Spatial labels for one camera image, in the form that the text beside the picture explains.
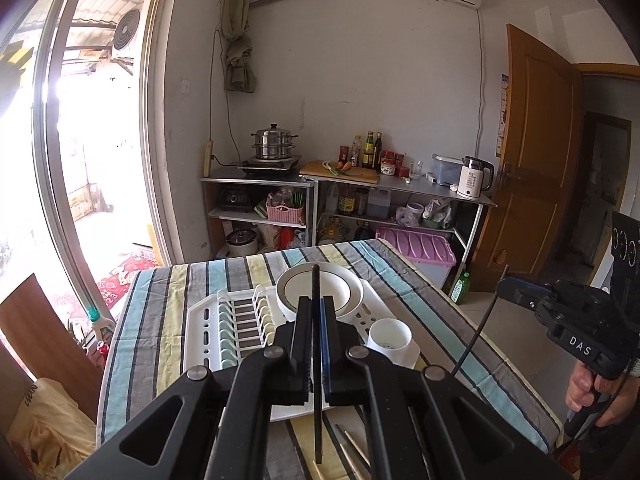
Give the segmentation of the person's right hand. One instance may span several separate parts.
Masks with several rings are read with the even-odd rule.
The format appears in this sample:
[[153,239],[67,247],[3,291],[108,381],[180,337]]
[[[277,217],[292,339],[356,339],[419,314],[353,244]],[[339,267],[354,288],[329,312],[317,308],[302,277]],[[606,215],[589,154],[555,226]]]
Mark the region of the person's right hand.
[[596,376],[584,363],[577,361],[568,380],[565,404],[571,411],[579,412],[582,408],[593,404],[596,392],[601,393],[602,396],[614,396],[622,382],[623,388],[596,421],[598,427],[618,424],[631,413],[637,403],[638,377],[626,376],[625,379],[619,377],[616,380],[607,380]]

